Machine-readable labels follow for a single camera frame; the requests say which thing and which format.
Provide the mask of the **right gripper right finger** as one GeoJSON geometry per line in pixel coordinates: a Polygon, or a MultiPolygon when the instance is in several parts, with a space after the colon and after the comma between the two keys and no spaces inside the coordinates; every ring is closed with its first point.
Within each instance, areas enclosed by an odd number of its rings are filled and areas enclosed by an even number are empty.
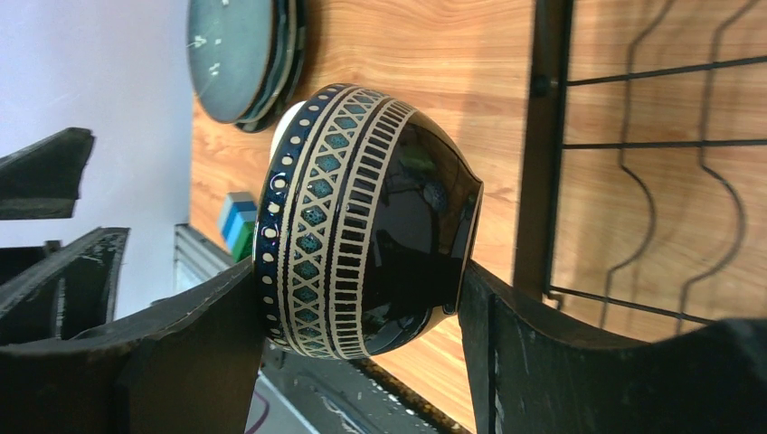
{"type": "Polygon", "coordinates": [[[480,433],[763,433],[766,323],[654,344],[588,325],[466,267],[459,325],[480,433]]]}

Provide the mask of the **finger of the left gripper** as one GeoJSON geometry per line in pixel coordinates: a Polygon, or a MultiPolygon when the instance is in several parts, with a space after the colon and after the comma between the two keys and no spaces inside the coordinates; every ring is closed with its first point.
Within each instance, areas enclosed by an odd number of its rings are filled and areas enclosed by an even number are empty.
{"type": "Polygon", "coordinates": [[[69,340],[115,318],[128,228],[1,249],[1,345],[69,340]]]}
{"type": "Polygon", "coordinates": [[[1,158],[1,219],[51,220],[72,217],[80,181],[95,137],[67,127],[1,158]]]}

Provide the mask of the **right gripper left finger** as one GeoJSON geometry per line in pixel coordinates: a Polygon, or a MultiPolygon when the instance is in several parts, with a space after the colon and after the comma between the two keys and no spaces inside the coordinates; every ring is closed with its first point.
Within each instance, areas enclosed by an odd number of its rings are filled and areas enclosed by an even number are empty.
{"type": "Polygon", "coordinates": [[[254,268],[87,330],[1,349],[4,433],[243,433],[260,367],[254,268]]]}

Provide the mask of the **black wire dish rack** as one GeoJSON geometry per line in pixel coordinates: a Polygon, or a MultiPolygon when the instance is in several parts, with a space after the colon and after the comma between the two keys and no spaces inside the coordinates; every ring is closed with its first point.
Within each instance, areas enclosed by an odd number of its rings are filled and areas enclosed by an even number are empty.
{"type": "Polygon", "coordinates": [[[537,1],[515,284],[654,340],[766,316],[766,4],[537,1]]]}

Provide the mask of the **black gold patterned bowl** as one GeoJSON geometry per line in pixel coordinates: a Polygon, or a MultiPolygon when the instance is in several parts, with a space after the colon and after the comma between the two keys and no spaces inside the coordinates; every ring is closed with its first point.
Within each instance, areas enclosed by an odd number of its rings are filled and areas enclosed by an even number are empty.
{"type": "Polygon", "coordinates": [[[422,111],[333,83],[279,138],[252,242],[258,313],[285,351],[356,360],[458,311],[484,185],[422,111]]]}

